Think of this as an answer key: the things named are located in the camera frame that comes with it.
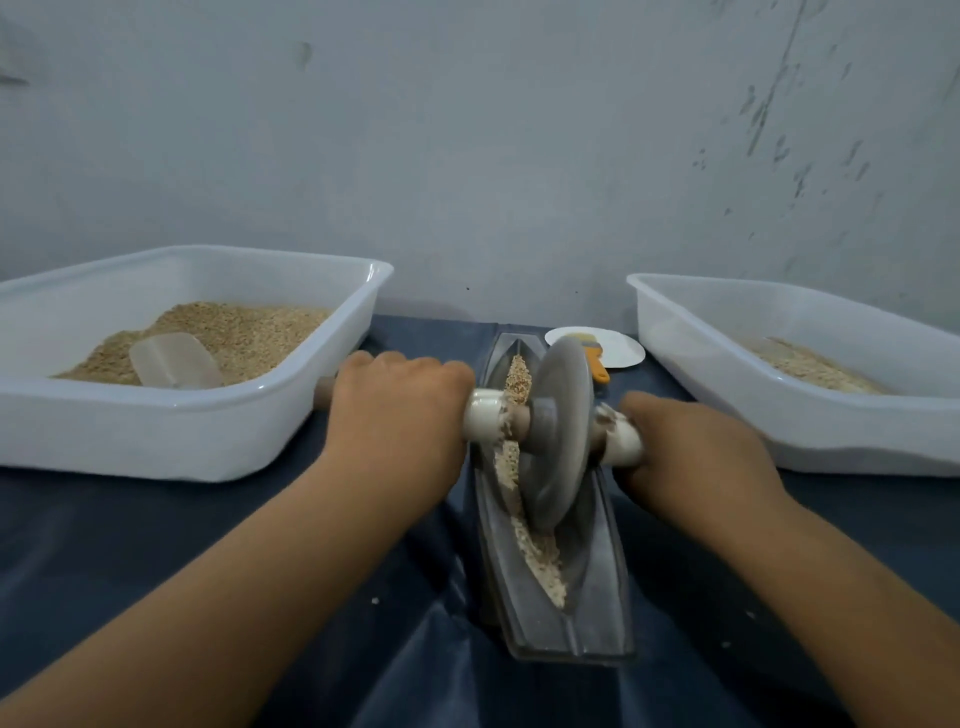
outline crushed grain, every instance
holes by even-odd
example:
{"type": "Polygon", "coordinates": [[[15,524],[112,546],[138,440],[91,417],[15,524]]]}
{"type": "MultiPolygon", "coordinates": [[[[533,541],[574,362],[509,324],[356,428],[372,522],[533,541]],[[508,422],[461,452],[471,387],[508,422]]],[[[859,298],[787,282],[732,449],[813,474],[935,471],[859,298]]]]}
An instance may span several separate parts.
{"type": "Polygon", "coordinates": [[[55,378],[139,386],[130,347],[159,333],[185,331],[213,354],[224,384],[237,384],[272,370],[329,315],[321,308],[181,303],[161,314],[149,328],[109,336],[84,362],[55,378]]]}
{"type": "Polygon", "coordinates": [[[754,354],[779,372],[808,384],[847,394],[885,395],[889,392],[864,376],[841,367],[807,347],[773,336],[776,346],[753,347],[754,354]]]}
{"type": "MultiPolygon", "coordinates": [[[[505,391],[515,404],[524,404],[530,394],[530,371],[523,357],[516,354],[510,362],[505,391]]],[[[561,576],[560,550],[557,539],[552,533],[541,534],[531,530],[523,513],[523,501],[520,498],[519,479],[520,445],[507,441],[497,450],[493,458],[497,480],[510,522],[514,527],[516,544],[534,578],[543,587],[550,601],[558,609],[566,603],[566,585],[561,576]]]]}

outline white paper plate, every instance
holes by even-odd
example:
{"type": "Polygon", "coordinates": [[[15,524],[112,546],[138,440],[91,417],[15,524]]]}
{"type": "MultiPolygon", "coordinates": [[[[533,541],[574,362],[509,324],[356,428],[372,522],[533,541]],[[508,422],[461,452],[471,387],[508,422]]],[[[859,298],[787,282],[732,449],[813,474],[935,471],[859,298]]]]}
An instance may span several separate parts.
{"type": "Polygon", "coordinates": [[[619,331],[611,331],[608,328],[592,327],[563,327],[554,328],[546,332],[543,337],[546,343],[553,346],[554,342],[562,336],[569,333],[588,333],[592,334],[597,343],[603,347],[603,354],[600,356],[600,363],[607,369],[624,369],[639,364],[646,357],[647,352],[640,346],[639,342],[630,338],[619,331]]]}

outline white plastic basin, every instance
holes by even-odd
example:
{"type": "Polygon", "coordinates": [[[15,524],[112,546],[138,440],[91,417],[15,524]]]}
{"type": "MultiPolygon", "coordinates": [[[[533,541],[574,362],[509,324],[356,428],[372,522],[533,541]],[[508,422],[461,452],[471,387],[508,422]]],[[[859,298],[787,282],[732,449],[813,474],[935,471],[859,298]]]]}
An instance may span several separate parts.
{"type": "Polygon", "coordinates": [[[370,327],[393,266],[219,246],[160,248],[0,283],[0,464],[223,481],[263,468],[370,327]],[[275,369],[172,391],[50,379],[177,303],[335,308],[275,369]]]}
{"type": "Polygon", "coordinates": [[[639,340],[700,401],[756,427],[783,468],[960,475],[960,337],[809,288],[633,274],[639,340]],[[733,339],[809,347],[897,393],[781,374],[733,339]]]}

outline grinding wheel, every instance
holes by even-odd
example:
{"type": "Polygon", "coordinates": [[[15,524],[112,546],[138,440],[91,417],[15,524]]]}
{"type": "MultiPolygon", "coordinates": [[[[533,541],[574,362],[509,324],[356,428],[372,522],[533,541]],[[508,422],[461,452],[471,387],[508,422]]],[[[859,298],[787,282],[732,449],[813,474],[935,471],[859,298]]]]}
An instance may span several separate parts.
{"type": "Polygon", "coordinates": [[[558,340],[533,375],[530,431],[523,443],[520,494],[530,524],[549,531],[563,519],[584,479],[590,455],[593,380],[583,345],[558,340]]]}

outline blue cloth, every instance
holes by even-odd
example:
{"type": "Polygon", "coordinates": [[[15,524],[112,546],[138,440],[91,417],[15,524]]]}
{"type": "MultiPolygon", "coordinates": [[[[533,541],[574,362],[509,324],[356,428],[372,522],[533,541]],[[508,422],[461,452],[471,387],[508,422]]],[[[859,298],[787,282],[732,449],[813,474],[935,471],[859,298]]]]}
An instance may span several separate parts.
{"type": "MultiPolygon", "coordinates": [[[[480,369],[493,324],[377,316],[365,348],[480,369]]],[[[628,389],[687,399],[650,358],[628,389]]],[[[314,415],[275,463],[232,483],[0,470],[0,694],[213,544],[311,463],[314,415]]],[[[802,503],[960,618],[960,488],[919,478],[786,473],[802,503]]],[[[621,669],[515,662],[478,617],[480,552],[466,472],[317,636],[258,725],[849,725],[778,621],[716,558],[613,494],[638,646],[621,669]]]]}

